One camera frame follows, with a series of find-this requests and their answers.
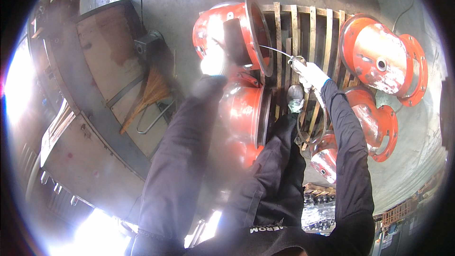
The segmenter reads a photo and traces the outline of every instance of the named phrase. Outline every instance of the metal bracket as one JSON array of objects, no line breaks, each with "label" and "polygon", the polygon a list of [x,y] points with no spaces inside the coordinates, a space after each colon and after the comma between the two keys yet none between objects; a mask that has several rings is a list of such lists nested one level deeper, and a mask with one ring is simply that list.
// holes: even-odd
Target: metal bracket
[{"label": "metal bracket", "polygon": [[145,110],[142,112],[142,116],[141,118],[139,119],[139,122],[137,123],[137,127],[136,127],[136,130],[139,134],[146,134],[148,131],[150,131],[150,129],[156,124],[156,122],[168,111],[168,109],[172,106],[172,104],[174,104],[174,102],[176,101],[176,99],[174,99],[159,115],[158,117],[155,118],[155,120],[150,124],[150,126],[143,132],[141,132],[139,130],[139,125],[141,124],[141,121],[142,121],[142,118],[144,117],[145,115],[145,112],[147,111],[148,107],[150,106],[147,106],[147,108],[145,108]]}]

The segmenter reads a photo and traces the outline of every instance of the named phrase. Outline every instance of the metal bar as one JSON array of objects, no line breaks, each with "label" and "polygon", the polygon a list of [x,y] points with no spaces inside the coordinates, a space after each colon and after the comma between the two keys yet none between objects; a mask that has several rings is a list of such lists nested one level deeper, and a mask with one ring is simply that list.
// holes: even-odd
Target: metal bar
[{"label": "metal bar", "polygon": [[77,107],[76,103],[73,100],[73,97],[70,94],[70,91],[66,87],[66,84],[61,76],[60,69],[57,65],[57,61],[55,60],[55,55],[51,47],[50,38],[44,39],[44,49],[46,50],[47,59],[49,60],[50,69],[52,70],[52,74],[54,74],[54,78],[57,81],[57,85],[60,88],[61,94],[63,98],[66,99],[68,105],[70,105],[71,111],[73,111],[74,115],[78,115],[80,110]]},{"label": "metal bar", "polygon": [[[277,37],[277,50],[281,51],[281,12],[280,3],[274,2],[273,9],[275,12],[275,27]],[[275,118],[278,119],[281,116],[282,109],[280,108],[281,103],[281,89],[282,89],[282,55],[280,52],[277,53],[277,104],[275,106]]]},{"label": "metal bar", "polygon": [[174,104],[174,102],[175,102],[175,99],[158,115],[158,117],[155,118],[155,120],[150,124],[150,126],[145,131],[141,132],[141,131],[139,131],[139,125],[141,124],[142,118],[144,117],[145,112],[147,111],[147,108],[149,107],[149,106],[147,106],[147,108],[144,109],[144,112],[142,112],[142,116],[139,119],[139,122],[137,123],[137,127],[136,127],[137,132],[139,134],[146,134],[148,131],[150,131],[150,129],[166,113],[166,111],[168,111],[168,109],[172,106],[172,104]]},{"label": "metal bar", "polygon": [[140,75],[136,77],[132,82],[130,82],[127,86],[125,86],[119,93],[117,93],[114,97],[112,97],[109,102],[106,103],[106,107],[110,108],[115,105],[126,93],[128,93],[134,86],[136,86],[139,82],[144,79],[144,75]]}]

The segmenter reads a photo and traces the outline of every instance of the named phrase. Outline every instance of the gloved hand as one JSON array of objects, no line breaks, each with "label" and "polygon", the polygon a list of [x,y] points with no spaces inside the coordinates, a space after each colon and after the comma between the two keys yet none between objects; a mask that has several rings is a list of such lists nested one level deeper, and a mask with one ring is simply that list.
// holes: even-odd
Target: gloved hand
[{"label": "gloved hand", "polygon": [[300,83],[304,86],[305,92],[308,92],[312,85],[321,93],[322,87],[330,77],[328,77],[316,64],[310,62],[307,62],[306,64],[306,67],[299,67]]},{"label": "gloved hand", "polygon": [[228,74],[231,61],[224,49],[211,38],[207,38],[207,50],[204,59],[201,61],[201,70],[207,75]]}]

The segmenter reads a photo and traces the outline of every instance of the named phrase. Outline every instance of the broom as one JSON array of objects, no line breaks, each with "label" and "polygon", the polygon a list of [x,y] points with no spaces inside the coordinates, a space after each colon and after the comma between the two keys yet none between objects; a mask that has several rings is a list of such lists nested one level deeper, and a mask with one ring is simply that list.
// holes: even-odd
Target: broom
[{"label": "broom", "polygon": [[123,123],[120,134],[123,134],[128,126],[133,122],[134,118],[142,112],[148,105],[156,103],[169,97],[169,87],[164,82],[163,77],[155,67],[150,68],[147,84],[145,86],[144,95],[141,101],[136,106],[129,118]]}]

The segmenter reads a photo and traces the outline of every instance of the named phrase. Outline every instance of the wooden slat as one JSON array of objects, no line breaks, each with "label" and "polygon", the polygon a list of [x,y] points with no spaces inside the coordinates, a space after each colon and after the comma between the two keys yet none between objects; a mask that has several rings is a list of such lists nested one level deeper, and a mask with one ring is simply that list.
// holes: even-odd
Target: wooden slat
[{"label": "wooden slat", "polygon": [[354,85],[354,86],[357,86],[357,85],[359,85],[359,84],[360,84],[360,79],[359,79],[357,76],[354,77],[353,85]]},{"label": "wooden slat", "polygon": [[[333,10],[327,9],[327,32],[325,37],[325,54],[324,54],[324,63],[323,63],[323,71],[325,74],[328,72],[328,63],[330,61],[330,50],[332,48],[332,26],[333,26]],[[314,124],[316,123],[316,119],[318,117],[320,105],[316,103],[314,108],[313,116],[311,117],[310,128],[308,130],[308,139],[310,139],[311,133],[314,129]]]},{"label": "wooden slat", "polygon": [[328,72],[328,63],[330,62],[330,50],[332,49],[332,26],[333,26],[333,10],[327,9],[327,34],[325,37],[325,54],[322,70],[325,74]]},{"label": "wooden slat", "polygon": [[[276,37],[277,37],[277,50],[281,51],[281,15],[280,15],[280,3],[273,3],[275,10],[275,26],[276,26]],[[275,106],[275,117],[278,119],[281,116],[280,106],[284,103],[281,101],[281,88],[282,88],[282,57],[281,53],[277,53],[277,105]]]},{"label": "wooden slat", "polygon": [[[316,8],[314,6],[310,7],[310,51],[308,54],[308,61],[314,63],[314,59],[316,56]],[[305,115],[307,114],[307,107],[308,107],[308,100],[309,100],[309,94],[305,93],[305,101],[304,101],[304,106],[302,107],[302,115],[300,116],[300,124],[303,123],[305,119]],[[302,146],[302,150],[305,150],[307,145],[304,143]]]},{"label": "wooden slat", "polygon": [[[291,12],[292,5],[281,5],[281,12]],[[272,4],[264,4],[262,5],[263,12],[273,12],[273,5]],[[297,12],[298,13],[310,13],[311,7],[310,6],[300,6],[297,5]],[[316,8],[316,14],[321,16],[327,16],[327,10],[322,8]],[[340,13],[338,11],[333,12],[333,18],[339,19]]]},{"label": "wooden slat", "polygon": [[348,87],[350,76],[351,76],[351,73],[348,70],[346,70],[346,74],[344,75],[344,81],[343,81],[343,83],[340,83],[340,90]]},{"label": "wooden slat", "polygon": [[[300,51],[300,16],[297,12],[297,5],[291,5],[291,24],[292,24],[292,55],[298,56]],[[292,84],[299,84],[299,76],[292,73]]]},{"label": "wooden slat", "polygon": [[261,84],[265,85],[265,74],[261,71]]},{"label": "wooden slat", "polygon": [[[341,27],[344,24],[345,15],[344,15],[343,10],[340,10],[339,12],[341,14],[340,19],[339,19],[339,32],[341,32]],[[332,76],[332,80],[335,81],[335,83],[338,82],[338,74],[340,72],[340,65],[341,65],[341,54],[339,52],[339,48],[337,47],[337,59],[335,60],[335,68],[333,70],[333,76]]]},{"label": "wooden slat", "polygon": [[[292,55],[292,38],[288,37],[286,39],[286,53]],[[291,65],[286,64],[286,73],[285,73],[285,80],[284,80],[284,91],[287,91],[291,86]]]},{"label": "wooden slat", "polygon": [[310,7],[310,53],[308,61],[314,63],[316,55],[316,8]]}]

